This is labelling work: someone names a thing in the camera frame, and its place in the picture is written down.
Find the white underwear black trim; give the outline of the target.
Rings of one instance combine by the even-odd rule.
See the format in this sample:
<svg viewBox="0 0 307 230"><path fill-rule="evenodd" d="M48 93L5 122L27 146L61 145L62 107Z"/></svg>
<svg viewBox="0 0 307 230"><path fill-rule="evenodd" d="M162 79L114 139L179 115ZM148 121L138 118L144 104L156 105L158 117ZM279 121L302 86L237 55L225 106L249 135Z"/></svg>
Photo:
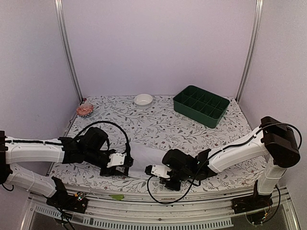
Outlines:
<svg viewBox="0 0 307 230"><path fill-rule="evenodd" d="M133 165L129 167L128 177L147 180L150 175L144 172L146 166L163 165L162 159L166 154L165 150L152 149L138 143L131 143L130 148L130 155L134 159L134 162Z"/></svg>

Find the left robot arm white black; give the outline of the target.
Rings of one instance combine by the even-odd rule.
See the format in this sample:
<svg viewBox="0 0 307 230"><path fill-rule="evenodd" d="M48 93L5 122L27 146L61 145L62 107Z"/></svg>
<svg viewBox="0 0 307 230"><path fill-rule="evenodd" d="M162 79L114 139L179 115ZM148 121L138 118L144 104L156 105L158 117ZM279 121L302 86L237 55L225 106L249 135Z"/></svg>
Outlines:
<svg viewBox="0 0 307 230"><path fill-rule="evenodd" d="M126 142L125 151L102 149L109 146L105 131L90 127L85 134L74 138L60 137L51 140L22 140L7 137L0 133L0 183L22 187L28 191L52 198L61 208L71 204L62 180L46 177L22 168L19 162L55 162L62 164L89 163L100 168L101 176L126 175L133 165L130 144Z"/></svg>

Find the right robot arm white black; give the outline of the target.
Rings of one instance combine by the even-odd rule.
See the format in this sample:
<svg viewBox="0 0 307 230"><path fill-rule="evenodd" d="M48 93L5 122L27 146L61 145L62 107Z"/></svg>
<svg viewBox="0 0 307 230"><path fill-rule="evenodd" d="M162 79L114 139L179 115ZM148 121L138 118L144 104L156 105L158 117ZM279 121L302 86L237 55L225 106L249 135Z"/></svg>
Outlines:
<svg viewBox="0 0 307 230"><path fill-rule="evenodd" d="M196 157L171 149L151 173L163 179L168 189L178 191L182 181L200 182L238 163L267 155L269 160L257 181L256 192L248 199L248 205L258 209L285 171L300 161L302 139L295 138L297 130L291 124L266 116L261 119L260 126L246 136L222 147L204 150Z"/></svg>

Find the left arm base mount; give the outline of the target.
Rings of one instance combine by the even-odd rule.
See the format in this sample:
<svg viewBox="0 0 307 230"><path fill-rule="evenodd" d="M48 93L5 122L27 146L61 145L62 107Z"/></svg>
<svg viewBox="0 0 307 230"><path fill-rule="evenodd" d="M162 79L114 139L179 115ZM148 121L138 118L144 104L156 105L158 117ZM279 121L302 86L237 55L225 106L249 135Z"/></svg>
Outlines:
<svg viewBox="0 0 307 230"><path fill-rule="evenodd" d="M83 192L77 192L74 195L70 195L67 189L59 178L54 176L51 179L55 183L56 192L53 196L47 197L47 204L60 210L68 210L72 212L84 214L89 200L86 198L86 194Z"/></svg>

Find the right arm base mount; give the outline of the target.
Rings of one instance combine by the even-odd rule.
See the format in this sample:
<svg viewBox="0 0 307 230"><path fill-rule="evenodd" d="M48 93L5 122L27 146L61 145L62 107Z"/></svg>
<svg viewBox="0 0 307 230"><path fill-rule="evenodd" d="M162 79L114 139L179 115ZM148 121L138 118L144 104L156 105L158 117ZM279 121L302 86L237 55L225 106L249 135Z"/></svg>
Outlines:
<svg viewBox="0 0 307 230"><path fill-rule="evenodd" d="M261 225L264 223L273 204L271 194L260 195L258 193L258 180L254 184L252 195L234 198L231 200L231 203L231 208L235 214L262 209L260 212L246 215L248 222L253 225Z"/></svg>

